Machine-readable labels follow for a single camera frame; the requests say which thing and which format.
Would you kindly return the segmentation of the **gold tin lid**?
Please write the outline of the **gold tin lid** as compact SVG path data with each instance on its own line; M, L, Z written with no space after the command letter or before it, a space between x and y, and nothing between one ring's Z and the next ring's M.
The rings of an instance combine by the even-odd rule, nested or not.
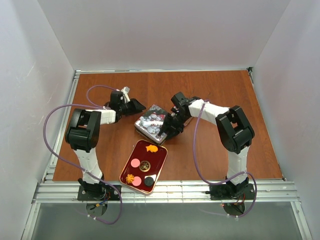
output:
M160 128L163 125L163 122L165 120L166 115L168 112L161 108L160 106L153 104L147 111L139 117L139 119L134 123L138 126L160 126Z

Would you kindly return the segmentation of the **gold square cookie tin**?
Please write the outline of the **gold square cookie tin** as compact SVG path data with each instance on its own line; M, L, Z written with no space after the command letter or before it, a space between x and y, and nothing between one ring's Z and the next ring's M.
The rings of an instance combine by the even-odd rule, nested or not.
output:
M148 140L156 145L161 145L168 136L166 133L159 135L161 127L156 125L149 125L147 127L135 125L135 128L141 135L145 136Z

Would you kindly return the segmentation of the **dark red serving tray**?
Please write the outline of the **dark red serving tray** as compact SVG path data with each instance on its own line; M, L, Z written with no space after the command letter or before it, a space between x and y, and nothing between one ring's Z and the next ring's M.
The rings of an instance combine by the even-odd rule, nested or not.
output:
M119 176L119 181L123 185L146 195L151 194L152 191L154 190L168 155L168 150L165 147L159 146L159 145L156 145L158 147L157 152L155 153L147 152L146 146L149 146L149 145L156 145L156 144L153 144L151 142L148 142L142 139L137 141L128 158L128 161L126 162ZM140 160L139 167L131 166L132 159ZM132 183L127 184L126 176L128 174L132 174L135 177L136 176L140 177L142 180L141 184L139 186L133 186ZM148 176L154 179L154 184L151 187L147 187L144 184L144 179Z

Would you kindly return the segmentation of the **metal serving tongs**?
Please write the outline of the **metal serving tongs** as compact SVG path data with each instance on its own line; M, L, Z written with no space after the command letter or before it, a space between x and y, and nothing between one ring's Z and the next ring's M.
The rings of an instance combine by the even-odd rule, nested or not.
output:
M198 118L201 110L204 110L204 106L208 103L207 100L203 100L199 97L189 97L182 101L182 118L183 127L186 127L193 118Z

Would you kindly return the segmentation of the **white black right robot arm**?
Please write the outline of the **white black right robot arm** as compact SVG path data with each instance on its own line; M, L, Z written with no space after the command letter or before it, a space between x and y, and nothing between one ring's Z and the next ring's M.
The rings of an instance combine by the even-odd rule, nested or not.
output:
M218 182L227 194L241 196L249 184L247 157L255 132L240 106L222 107L197 96L187 98L182 92L171 98L174 104L167 113L160 133L171 139L184 131L184 124L190 118L205 120L216 125L220 141L228 153L226 179Z

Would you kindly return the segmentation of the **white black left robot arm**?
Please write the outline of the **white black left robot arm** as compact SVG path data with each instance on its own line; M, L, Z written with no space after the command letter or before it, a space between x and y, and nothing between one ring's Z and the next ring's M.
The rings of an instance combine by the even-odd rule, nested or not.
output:
M76 154L82 170L78 179L84 191L95 199L105 193L101 180L104 175L99 167L96 146L99 141L100 126L115 124L122 116L131 116L146 109L137 99L129 98L127 88L114 90L110 100L101 109L76 108L66 130L65 141Z

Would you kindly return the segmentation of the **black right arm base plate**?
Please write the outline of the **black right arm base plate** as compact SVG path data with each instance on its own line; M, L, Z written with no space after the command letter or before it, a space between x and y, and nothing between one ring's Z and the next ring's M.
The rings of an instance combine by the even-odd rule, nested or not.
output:
M211 200L253 200L255 197L255 189L252 184L236 189L227 184L210 185L209 190L205 192Z

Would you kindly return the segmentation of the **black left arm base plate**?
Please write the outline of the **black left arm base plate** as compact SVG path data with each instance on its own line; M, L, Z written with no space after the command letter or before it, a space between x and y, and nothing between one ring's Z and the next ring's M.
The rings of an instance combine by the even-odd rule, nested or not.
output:
M109 185L98 186L94 188L83 187L78 189L78 201L119 201L122 191L121 185L114 185L114 188Z

